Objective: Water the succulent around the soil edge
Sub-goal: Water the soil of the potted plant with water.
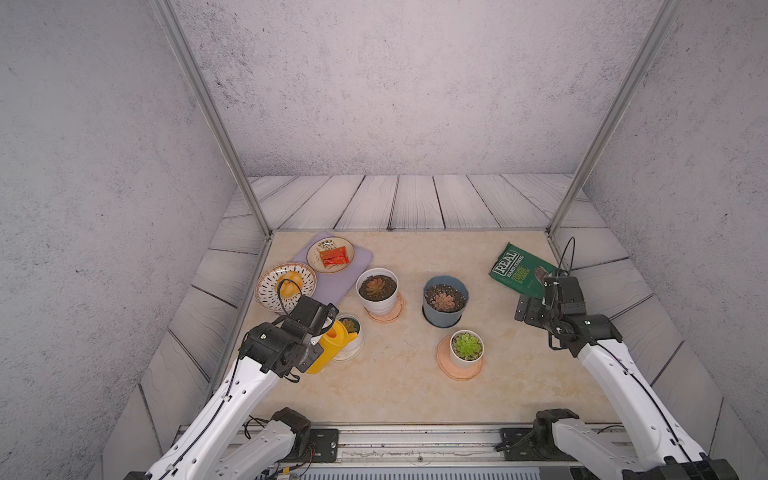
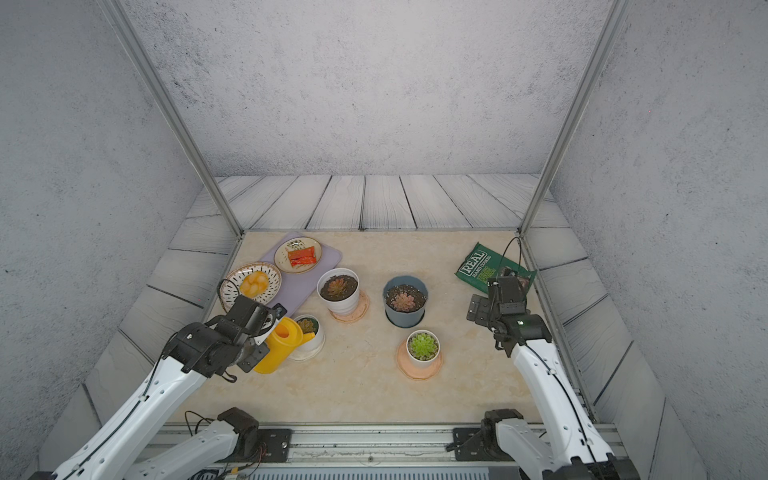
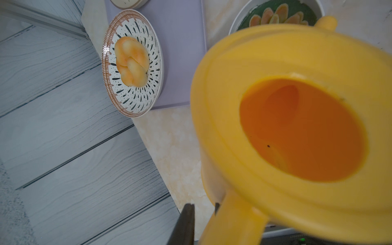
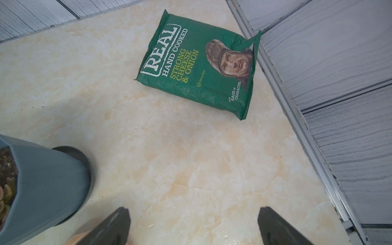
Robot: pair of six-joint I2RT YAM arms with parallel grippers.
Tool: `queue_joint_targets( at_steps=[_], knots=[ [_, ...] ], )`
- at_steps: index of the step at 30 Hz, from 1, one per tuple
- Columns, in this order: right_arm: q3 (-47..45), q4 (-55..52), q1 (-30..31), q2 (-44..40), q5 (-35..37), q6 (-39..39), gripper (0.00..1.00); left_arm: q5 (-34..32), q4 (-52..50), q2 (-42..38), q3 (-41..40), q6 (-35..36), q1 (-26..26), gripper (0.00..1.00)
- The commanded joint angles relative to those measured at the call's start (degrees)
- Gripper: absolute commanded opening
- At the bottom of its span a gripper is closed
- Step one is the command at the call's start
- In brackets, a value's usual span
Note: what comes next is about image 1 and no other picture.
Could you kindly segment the yellow watering can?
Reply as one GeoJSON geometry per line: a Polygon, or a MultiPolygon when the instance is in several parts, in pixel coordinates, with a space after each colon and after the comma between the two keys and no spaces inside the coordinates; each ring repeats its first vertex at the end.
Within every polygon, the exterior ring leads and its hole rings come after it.
{"type": "Polygon", "coordinates": [[[357,332],[349,332],[340,321],[335,320],[331,328],[319,339],[318,346],[323,349],[323,352],[312,363],[307,372],[309,374],[319,373],[349,343],[357,338],[357,332]]]}

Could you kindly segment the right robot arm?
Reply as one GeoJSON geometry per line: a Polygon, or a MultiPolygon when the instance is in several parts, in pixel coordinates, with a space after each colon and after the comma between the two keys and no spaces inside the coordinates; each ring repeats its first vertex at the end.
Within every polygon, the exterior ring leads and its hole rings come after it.
{"type": "Polygon", "coordinates": [[[575,460],[599,479],[735,479],[677,422],[636,368],[623,337],[603,314],[587,310],[576,277],[555,268],[519,269],[495,280],[520,295],[515,318],[548,334],[594,377],[632,442],[625,454],[570,409],[537,412],[518,446],[545,461],[575,460]]]}

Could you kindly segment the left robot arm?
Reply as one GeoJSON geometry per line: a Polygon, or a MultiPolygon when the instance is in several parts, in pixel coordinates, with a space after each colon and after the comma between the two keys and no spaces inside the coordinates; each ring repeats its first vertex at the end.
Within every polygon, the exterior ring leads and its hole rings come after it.
{"type": "Polygon", "coordinates": [[[233,452],[230,443],[281,379],[300,381],[323,353],[336,306],[302,295],[293,310],[249,330],[224,381],[185,433],[146,472],[128,479],[255,479],[282,461],[302,462],[311,421],[286,407],[233,452]]]}

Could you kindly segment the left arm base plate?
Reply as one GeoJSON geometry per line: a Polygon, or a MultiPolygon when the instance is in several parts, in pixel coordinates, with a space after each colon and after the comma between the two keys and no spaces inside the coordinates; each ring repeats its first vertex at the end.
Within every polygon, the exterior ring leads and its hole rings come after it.
{"type": "Polygon", "coordinates": [[[296,436],[293,462],[298,464],[334,463],[338,456],[340,431],[336,428],[311,428],[296,436]]]}

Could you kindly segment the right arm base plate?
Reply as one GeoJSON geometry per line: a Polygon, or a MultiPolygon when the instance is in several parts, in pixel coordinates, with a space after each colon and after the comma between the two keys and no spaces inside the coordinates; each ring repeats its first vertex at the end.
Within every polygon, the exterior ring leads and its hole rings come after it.
{"type": "Polygon", "coordinates": [[[502,428],[500,435],[501,442],[495,446],[495,450],[501,452],[506,461],[574,461],[573,457],[555,446],[552,435],[546,428],[502,428]]]}

